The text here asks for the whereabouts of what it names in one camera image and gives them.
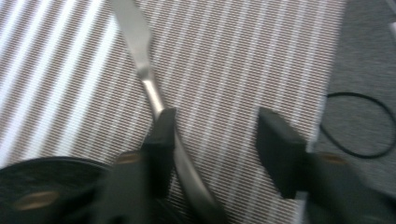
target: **striped surface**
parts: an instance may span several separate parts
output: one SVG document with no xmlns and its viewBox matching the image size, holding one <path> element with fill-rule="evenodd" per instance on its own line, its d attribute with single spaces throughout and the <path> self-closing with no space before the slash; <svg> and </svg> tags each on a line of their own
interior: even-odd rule
<svg viewBox="0 0 396 224">
<path fill-rule="evenodd" d="M 254 150 L 258 106 L 315 140 L 344 1 L 138 1 L 160 88 L 232 223 L 293 223 Z M 107 1 L 0 0 L 0 165 L 138 148 L 149 105 Z M 185 212 L 177 181 L 170 200 Z"/>
</svg>

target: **black object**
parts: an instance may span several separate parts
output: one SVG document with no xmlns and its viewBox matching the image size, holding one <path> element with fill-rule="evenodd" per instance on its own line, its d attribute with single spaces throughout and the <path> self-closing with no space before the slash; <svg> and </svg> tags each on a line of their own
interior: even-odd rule
<svg viewBox="0 0 396 224">
<path fill-rule="evenodd" d="M 313 223 L 396 223 L 395 211 L 336 155 L 306 153 L 304 139 L 277 113 L 260 108 L 256 148 L 282 197 L 309 192 Z"/>
<path fill-rule="evenodd" d="M 173 167 L 174 123 L 175 109 L 164 110 L 144 150 L 121 154 L 113 167 L 46 158 L 0 170 L 0 223 L 185 223 L 161 199 Z M 159 162 L 157 153 L 168 160 Z"/>
<path fill-rule="evenodd" d="M 340 92 L 335 92 L 335 93 L 331 93 L 327 95 L 327 98 L 333 98 L 333 97 L 340 97 L 340 96 L 353 96 L 353 97 L 359 97 L 361 99 L 365 99 L 368 100 L 370 102 L 373 102 L 374 104 L 378 105 L 379 107 L 381 107 L 384 112 L 389 116 L 392 124 L 393 124 L 393 138 L 391 140 L 391 143 L 389 144 L 389 146 L 387 148 L 385 148 L 384 150 L 382 150 L 379 153 L 375 153 L 372 155 L 361 155 L 359 153 L 353 152 L 350 149 L 347 149 L 346 147 L 344 147 L 343 145 L 341 145 L 341 143 L 339 143 L 334 137 L 332 137 L 329 132 L 324 128 L 324 126 L 322 124 L 320 124 L 320 130 L 323 132 L 323 134 L 333 143 L 335 144 L 338 148 L 340 148 L 341 150 L 343 150 L 345 153 L 357 157 L 357 158 L 361 158 L 361 159 L 377 159 L 383 156 L 388 155 L 396 146 L 396 118 L 393 115 L 392 111 L 382 102 L 380 102 L 379 100 L 367 96 L 367 95 L 363 95 L 360 93 L 356 93 L 356 92 L 349 92 L 349 91 L 340 91 Z"/>
</svg>

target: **ribbed surface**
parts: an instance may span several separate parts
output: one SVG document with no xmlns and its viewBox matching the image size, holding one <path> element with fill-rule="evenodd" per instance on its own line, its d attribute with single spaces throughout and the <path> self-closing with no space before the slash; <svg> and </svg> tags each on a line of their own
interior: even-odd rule
<svg viewBox="0 0 396 224">
<path fill-rule="evenodd" d="M 232 223 L 292 223 L 253 146 L 258 106 L 316 136 L 344 1 L 137 3 L 183 141 Z M 112 162 L 151 123 L 106 1 L 0 1 L 0 165 L 52 155 Z M 177 181 L 170 199 L 185 211 Z"/>
</svg>

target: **metal tool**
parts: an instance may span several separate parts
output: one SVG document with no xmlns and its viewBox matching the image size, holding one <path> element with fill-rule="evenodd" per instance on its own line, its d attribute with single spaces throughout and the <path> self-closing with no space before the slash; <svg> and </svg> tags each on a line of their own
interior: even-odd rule
<svg viewBox="0 0 396 224">
<path fill-rule="evenodd" d="M 136 73 L 147 92 L 154 119 L 165 109 L 157 82 L 150 66 L 149 45 L 151 33 L 143 14 L 133 0 L 111 0 L 126 44 L 134 58 Z M 224 209 L 205 185 L 190 156 L 175 134 L 175 166 L 183 192 L 192 210 L 204 223 L 226 223 Z"/>
</svg>

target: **gray striped fabric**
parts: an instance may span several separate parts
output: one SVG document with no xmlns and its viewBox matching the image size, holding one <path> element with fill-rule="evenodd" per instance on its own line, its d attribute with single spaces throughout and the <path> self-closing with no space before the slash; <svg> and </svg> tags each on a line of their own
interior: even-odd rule
<svg viewBox="0 0 396 224">
<path fill-rule="evenodd" d="M 137 2 L 160 88 L 232 223 L 297 221 L 298 202 L 281 200 L 259 165 L 257 109 L 315 140 L 344 2 Z M 151 115 L 109 3 L 1 0 L 0 10 L 0 165 L 112 162 L 137 149 Z M 186 212 L 175 178 L 170 200 Z"/>
</svg>

